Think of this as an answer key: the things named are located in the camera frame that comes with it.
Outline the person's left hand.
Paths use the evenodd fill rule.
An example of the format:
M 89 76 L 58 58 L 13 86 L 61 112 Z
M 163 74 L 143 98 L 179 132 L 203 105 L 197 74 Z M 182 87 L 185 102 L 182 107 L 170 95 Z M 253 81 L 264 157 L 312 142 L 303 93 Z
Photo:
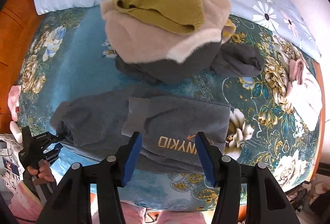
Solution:
M 38 169 L 34 169 L 32 166 L 27 167 L 27 171 L 32 176 L 38 176 L 41 179 L 45 179 L 48 182 L 55 182 L 55 178 L 51 172 L 49 163 L 46 160 L 42 161 L 42 166 Z

